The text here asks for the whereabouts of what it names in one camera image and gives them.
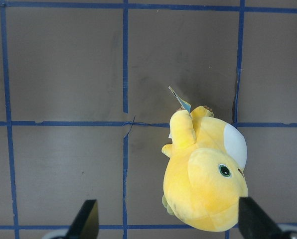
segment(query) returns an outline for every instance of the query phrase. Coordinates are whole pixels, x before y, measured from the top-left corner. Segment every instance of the yellow plush body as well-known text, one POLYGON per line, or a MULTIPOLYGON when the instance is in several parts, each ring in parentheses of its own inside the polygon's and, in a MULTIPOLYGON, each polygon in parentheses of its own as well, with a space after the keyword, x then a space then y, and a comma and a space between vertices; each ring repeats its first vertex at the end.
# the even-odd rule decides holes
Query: yellow plush body
POLYGON ((172 143, 164 176, 163 204, 197 229, 221 232, 238 221, 239 197, 248 189, 243 175, 247 148, 230 124, 204 107, 177 111, 170 120, 172 143))

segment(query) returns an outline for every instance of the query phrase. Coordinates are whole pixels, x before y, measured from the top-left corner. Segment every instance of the toy tag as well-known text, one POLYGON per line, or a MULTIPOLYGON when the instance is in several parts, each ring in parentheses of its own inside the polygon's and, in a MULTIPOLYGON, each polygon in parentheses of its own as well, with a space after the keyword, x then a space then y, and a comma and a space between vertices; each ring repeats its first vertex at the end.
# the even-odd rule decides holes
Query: toy tag
POLYGON ((182 109, 187 110, 188 113, 189 113, 189 116, 192 118, 192 116, 190 115, 190 108, 191 108, 190 103, 186 102, 186 101, 183 100, 181 97, 179 97, 179 96, 177 95, 177 93, 175 93, 175 91, 172 89, 171 86, 169 86, 168 88, 169 88, 170 91, 173 93, 173 95, 175 96, 175 98, 178 100, 178 102, 180 103, 182 109))

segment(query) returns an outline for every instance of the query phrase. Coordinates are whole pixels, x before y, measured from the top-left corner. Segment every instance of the yellow stuffed animal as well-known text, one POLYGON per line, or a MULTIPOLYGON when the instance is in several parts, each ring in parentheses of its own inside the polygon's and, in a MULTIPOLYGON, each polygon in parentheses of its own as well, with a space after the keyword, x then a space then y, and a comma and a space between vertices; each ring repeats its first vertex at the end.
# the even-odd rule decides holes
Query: yellow stuffed animal
POLYGON ((173 144, 162 202, 168 213, 200 230, 222 232, 238 221, 239 197, 247 197, 243 170, 247 147, 230 124, 207 107, 180 110, 170 119, 173 144))

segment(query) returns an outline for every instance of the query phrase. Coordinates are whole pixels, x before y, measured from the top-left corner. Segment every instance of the yellow dinosaur plush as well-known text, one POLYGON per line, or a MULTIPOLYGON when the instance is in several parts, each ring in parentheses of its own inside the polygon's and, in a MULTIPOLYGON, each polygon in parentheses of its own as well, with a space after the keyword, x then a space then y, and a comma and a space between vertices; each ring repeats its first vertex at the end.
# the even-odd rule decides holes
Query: yellow dinosaur plush
POLYGON ((230 124, 213 117, 208 107, 180 110, 170 119, 173 144, 162 202, 171 215, 200 230, 222 232, 238 221, 239 197, 247 197, 243 170, 247 147, 230 124))

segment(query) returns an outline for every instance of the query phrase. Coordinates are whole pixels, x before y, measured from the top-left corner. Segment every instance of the plush toy eye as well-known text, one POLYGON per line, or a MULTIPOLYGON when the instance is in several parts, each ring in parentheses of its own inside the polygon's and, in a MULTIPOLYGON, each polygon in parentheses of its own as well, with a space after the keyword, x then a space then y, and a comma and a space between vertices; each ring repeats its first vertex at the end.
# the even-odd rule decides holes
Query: plush toy eye
POLYGON ((228 167, 224 164, 219 165, 219 172, 224 176, 224 177, 230 177, 231 173, 228 169, 228 167))

